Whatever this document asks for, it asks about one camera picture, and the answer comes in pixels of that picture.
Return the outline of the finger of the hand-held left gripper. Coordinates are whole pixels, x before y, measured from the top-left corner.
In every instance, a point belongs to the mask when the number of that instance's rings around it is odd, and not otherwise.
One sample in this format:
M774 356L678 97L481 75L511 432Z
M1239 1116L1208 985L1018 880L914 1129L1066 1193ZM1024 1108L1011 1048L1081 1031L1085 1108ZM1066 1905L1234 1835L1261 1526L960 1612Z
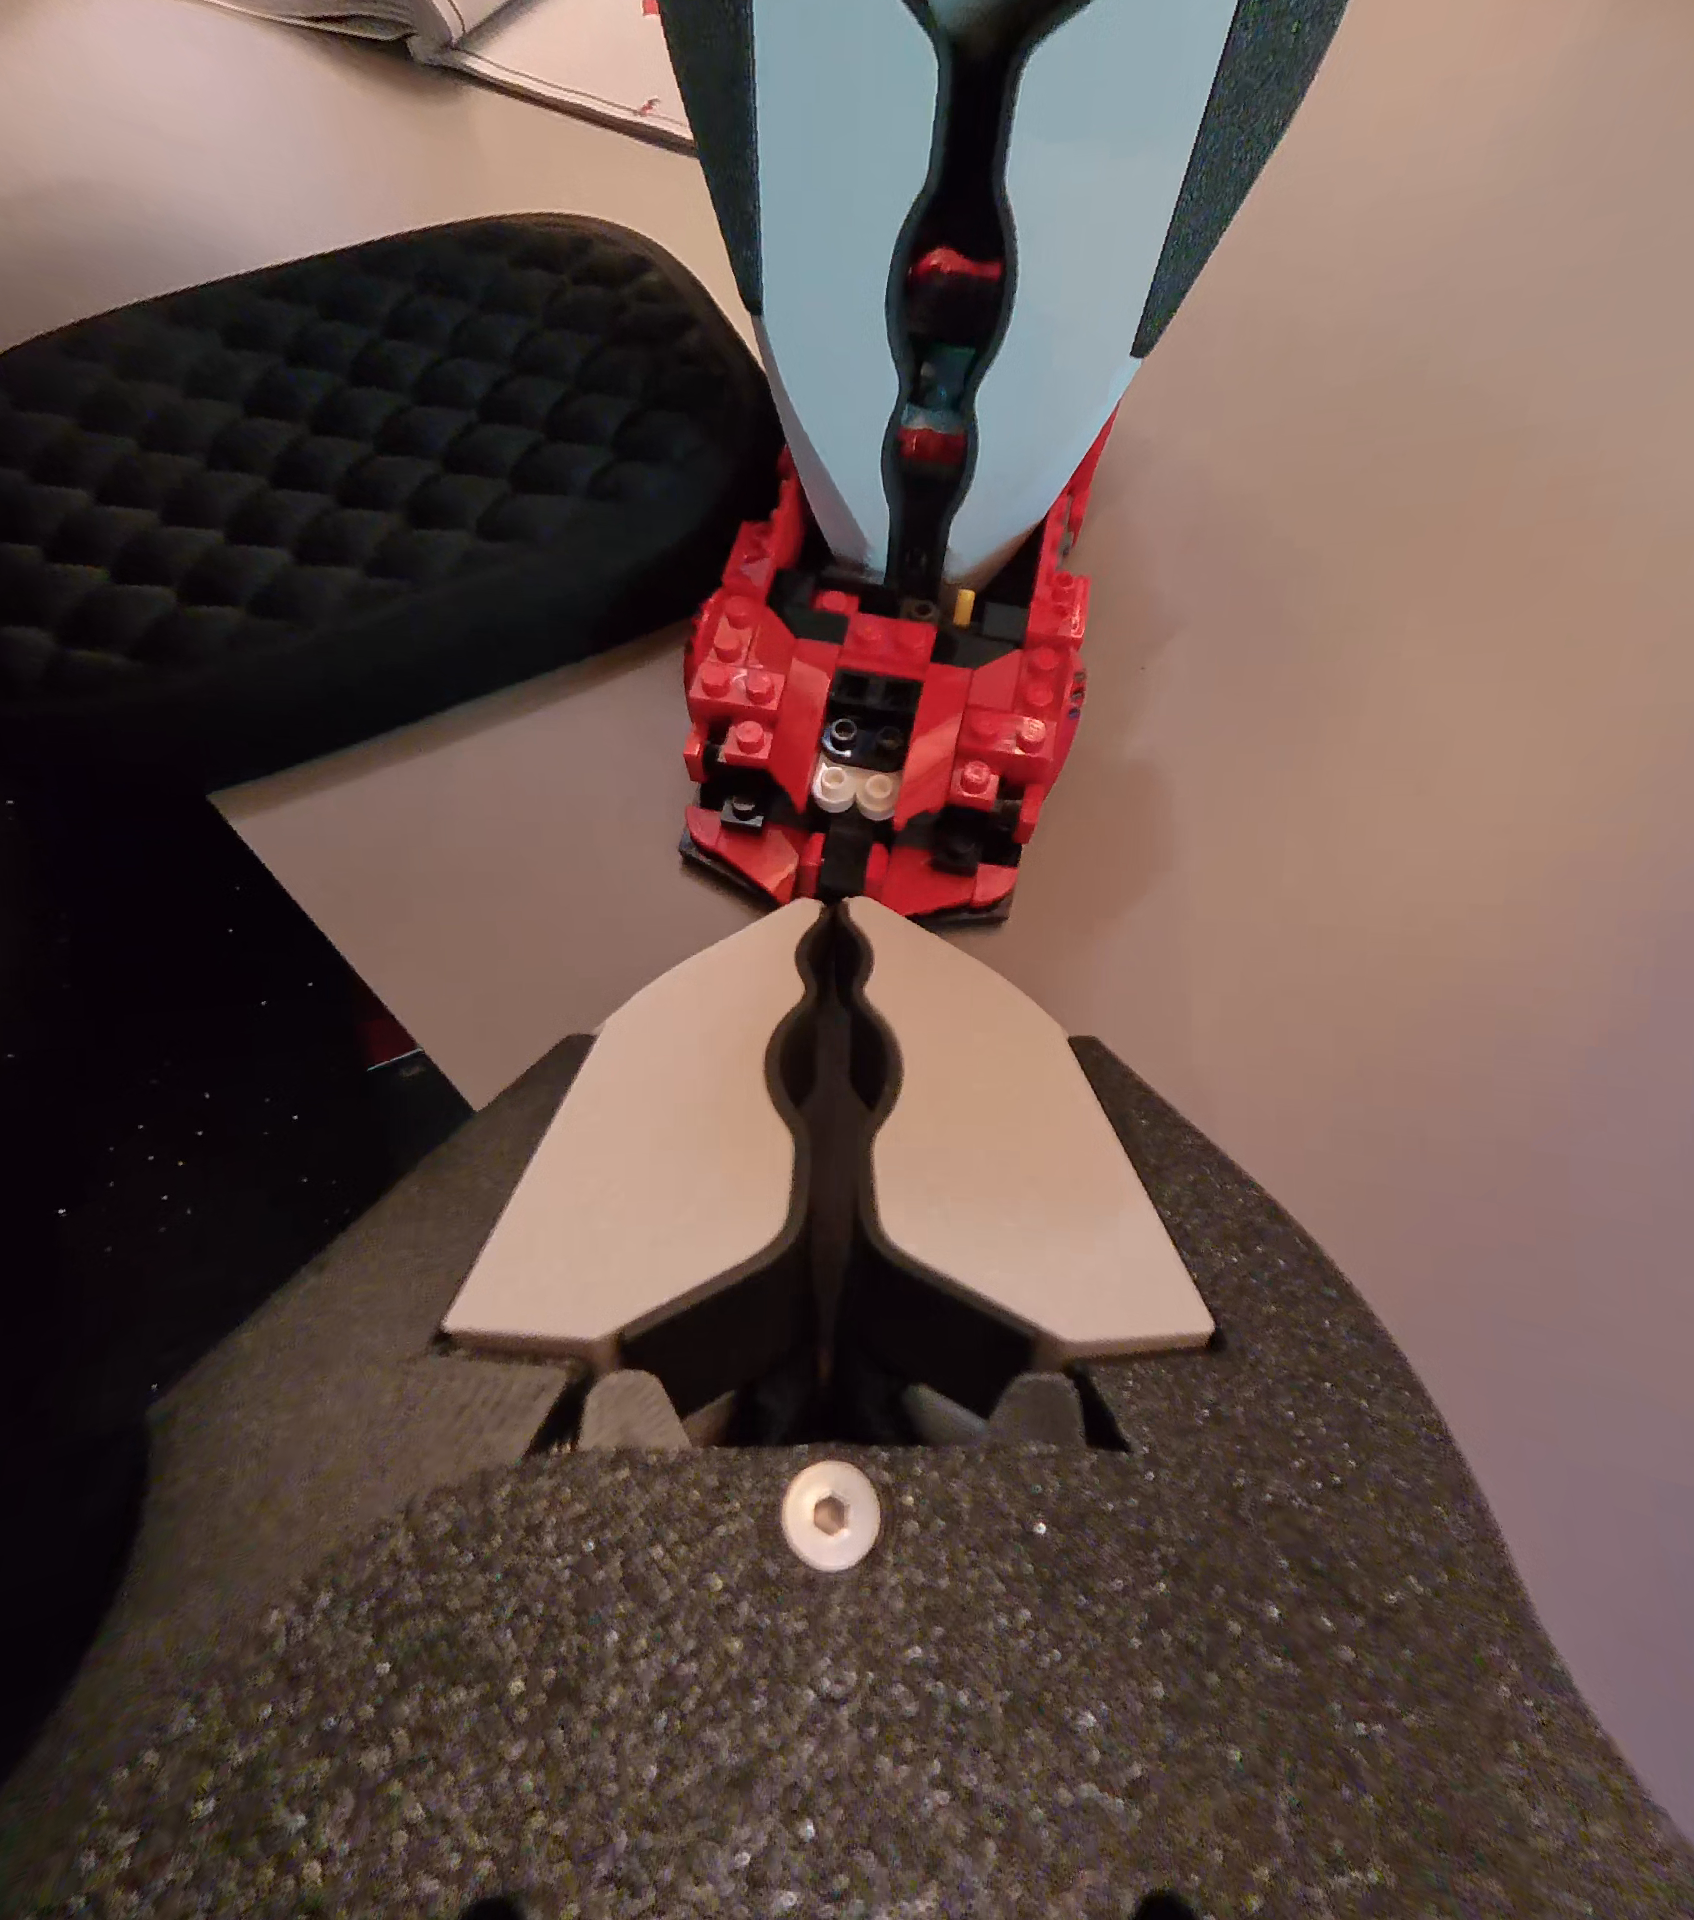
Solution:
M1234 14L1232 1L1088 1L1009 64L998 185L1009 295L978 369L945 577L985 580L1118 406Z
M765 369L816 523L879 579L899 406L892 286L932 180L941 40L925 3L752 7Z

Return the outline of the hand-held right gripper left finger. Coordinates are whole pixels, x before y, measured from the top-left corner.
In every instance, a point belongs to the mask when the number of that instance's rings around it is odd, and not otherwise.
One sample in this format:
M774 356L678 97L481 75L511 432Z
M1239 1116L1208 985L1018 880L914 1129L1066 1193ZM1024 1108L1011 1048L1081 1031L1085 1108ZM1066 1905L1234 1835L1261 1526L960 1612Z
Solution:
M594 1368L772 1368L811 1340L809 1165L779 1053L811 1007L812 899L599 1024L441 1329Z

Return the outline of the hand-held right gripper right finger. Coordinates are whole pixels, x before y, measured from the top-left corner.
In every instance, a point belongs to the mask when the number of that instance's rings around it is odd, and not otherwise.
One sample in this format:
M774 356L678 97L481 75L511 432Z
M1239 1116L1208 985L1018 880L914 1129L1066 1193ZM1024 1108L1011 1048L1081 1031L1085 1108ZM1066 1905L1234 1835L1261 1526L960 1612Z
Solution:
M1063 1027L875 900L844 913L899 1051L869 1147L886 1239L1029 1329L1044 1358L1204 1346L1215 1322Z

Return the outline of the red lego car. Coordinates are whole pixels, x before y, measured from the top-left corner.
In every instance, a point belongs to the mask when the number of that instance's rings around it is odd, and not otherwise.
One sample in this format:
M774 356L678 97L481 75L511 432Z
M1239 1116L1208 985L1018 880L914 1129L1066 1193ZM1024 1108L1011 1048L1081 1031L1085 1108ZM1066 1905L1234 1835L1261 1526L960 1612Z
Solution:
M1101 448L985 590L939 601L833 560L781 450L686 645L682 858L768 906L1006 915L1085 706L1070 558Z

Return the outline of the dark red box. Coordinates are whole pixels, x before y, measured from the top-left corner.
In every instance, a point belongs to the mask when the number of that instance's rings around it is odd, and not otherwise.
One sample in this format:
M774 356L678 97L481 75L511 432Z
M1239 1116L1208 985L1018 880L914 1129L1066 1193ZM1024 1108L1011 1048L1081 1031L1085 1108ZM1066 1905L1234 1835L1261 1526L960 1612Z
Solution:
M354 985L354 1029L378 1105L404 1123L452 1127L474 1106L413 1033L362 983Z

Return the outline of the white instruction booklet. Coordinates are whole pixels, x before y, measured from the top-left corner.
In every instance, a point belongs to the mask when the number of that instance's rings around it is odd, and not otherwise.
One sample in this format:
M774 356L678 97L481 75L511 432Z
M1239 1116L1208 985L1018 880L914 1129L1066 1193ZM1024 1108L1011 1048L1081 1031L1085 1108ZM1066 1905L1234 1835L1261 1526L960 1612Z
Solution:
M577 112L676 150L693 135L654 1L251 1L299 27L402 43L549 110Z

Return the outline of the black egg-crate foam cushion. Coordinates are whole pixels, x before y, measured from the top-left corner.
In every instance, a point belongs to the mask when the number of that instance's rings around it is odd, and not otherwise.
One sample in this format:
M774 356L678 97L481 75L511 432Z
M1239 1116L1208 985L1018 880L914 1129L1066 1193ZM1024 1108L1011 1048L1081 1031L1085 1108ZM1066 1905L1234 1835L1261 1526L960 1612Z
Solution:
M0 354L0 752L211 790L695 610L779 426L572 214L428 226Z

